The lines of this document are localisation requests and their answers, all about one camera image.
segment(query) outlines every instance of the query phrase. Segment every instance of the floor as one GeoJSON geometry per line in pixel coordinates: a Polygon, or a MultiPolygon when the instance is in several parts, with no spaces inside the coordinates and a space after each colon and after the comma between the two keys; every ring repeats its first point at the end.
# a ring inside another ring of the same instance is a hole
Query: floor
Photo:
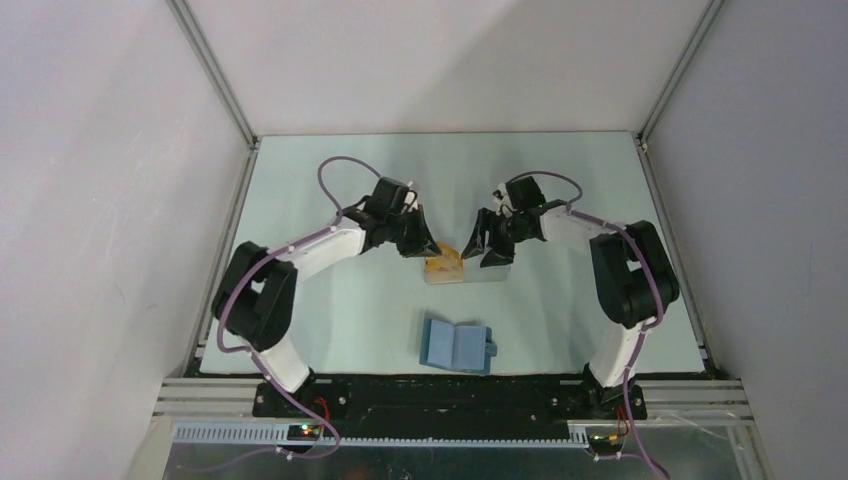
{"type": "MultiPolygon", "coordinates": [[[[383,175],[415,181],[437,240],[461,250],[476,212],[492,207],[498,183],[528,170],[568,175],[585,191],[577,207],[604,219],[659,226],[629,133],[406,134],[265,137],[249,186],[235,245],[275,247],[325,225],[333,207],[318,188],[325,158],[350,155],[383,175]]],[[[364,168],[327,167],[328,188],[343,206],[374,187],[364,168]]],[[[568,199],[573,187],[538,182],[548,200],[568,199]]],[[[425,316],[476,321],[498,345],[493,374],[580,372],[609,323],[596,298],[588,254],[563,244],[524,242],[506,280],[429,286],[423,260],[403,259],[392,245],[345,260],[299,287],[290,335],[318,372],[441,373],[419,365],[425,316]]],[[[204,373],[252,373],[243,354],[225,355],[207,342],[204,373]]],[[[227,343],[235,340],[227,337],[227,343]]],[[[640,372],[703,370],[682,300],[648,338],[640,372]]]]}

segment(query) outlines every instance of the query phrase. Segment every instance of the metal frame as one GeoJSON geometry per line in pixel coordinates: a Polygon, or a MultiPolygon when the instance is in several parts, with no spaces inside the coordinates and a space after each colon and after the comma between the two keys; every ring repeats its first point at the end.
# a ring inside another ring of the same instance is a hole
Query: metal frame
{"type": "MultiPolygon", "coordinates": [[[[663,86],[661,94],[655,101],[644,126],[638,135],[634,135],[635,148],[642,163],[645,179],[657,210],[671,261],[681,279],[683,299],[689,309],[692,327],[698,339],[699,346],[703,349],[708,370],[711,370],[709,367],[716,363],[716,359],[710,351],[709,338],[698,313],[694,295],[692,294],[690,283],[683,268],[680,252],[677,248],[671,221],[663,204],[662,196],[657,186],[655,172],[647,155],[646,139],[650,137],[664,109],[677,89],[680,80],[690,67],[693,57],[726,3],[725,0],[711,0],[709,2],[668,80],[663,86]]],[[[249,154],[244,161],[244,168],[238,180],[238,185],[233,193],[230,211],[223,225],[214,264],[210,270],[206,285],[203,308],[201,308],[195,320],[194,336],[187,348],[182,367],[176,372],[177,375],[181,375],[185,372],[186,366],[192,358],[202,357],[203,355],[211,324],[211,314],[208,313],[205,306],[211,301],[211,297],[214,294],[214,287],[220,279],[226,266],[229,252],[232,249],[260,142],[257,140],[244,112],[239,106],[237,98],[221,71],[220,65],[216,61],[186,0],[168,0],[168,4],[186,34],[186,38],[195,51],[198,60],[206,71],[210,83],[218,93],[240,134],[250,147],[249,154]]],[[[254,396],[256,394],[256,387],[260,382],[261,379],[258,377],[166,378],[163,381],[158,401],[154,407],[153,420],[156,421],[162,417],[167,417],[175,424],[176,429],[184,428],[182,432],[189,437],[195,434],[190,432],[196,432],[197,428],[217,428],[219,432],[230,432],[226,434],[221,433],[220,435],[254,435],[253,440],[256,440],[256,435],[259,434],[245,432],[272,432],[270,437],[262,437],[261,441],[266,442],[267,438],[278,441],[283,437],[274,432],[280,431],[280,425],[300,423],[303,419],[253,418],[251,413],[254,396]]],[[[754,417],[740,381],[640,379],[639,385],[643,389],[649,415],[647,420],[637,422],[640,426],[725,427],[728,434],[728,441],[734,446],[734,452],[742,478],[745,480],[773,478],[765,458],[762,442],[756,431],[754,417]]],[[[614,425],[614,421],[606,420],[569,422],[572,432],[583,432],[584,434],[587,428],[611,427],[614,425]]],[[[176,432],[175,441],[177,442],[197,440],[194,438],[182,438],[179,433],[180,430],[176,430],[176,432]]],[[[233,441],[233,438],[215,437],[214,433],[207,432],[205,435],[211,435],[207,438],[211,442],[233,441]]],[[[349,445],[376,445],[374,439],[345,439],[345,442],[349,445]]],[[[378,441],[378,443],[392,446],[433,446],[423,441],[396,442],[389,439],[378,441]]],[[[456,445],[474,446],[469,442],[456,442],[456,445]]],[[[490,445],[478,443],[477,446],[490,445]]],[[[507,444],[499,443],[497,446],[512,447],[515,445],[507,442],[507,444]]],[[[522,443],[521,446],[528,448],[549,448],[552,444],[530,442],[526,444],[522,443]]],[[[575,444],[570,443],[564,446],[574,448],[575,444]]]]}

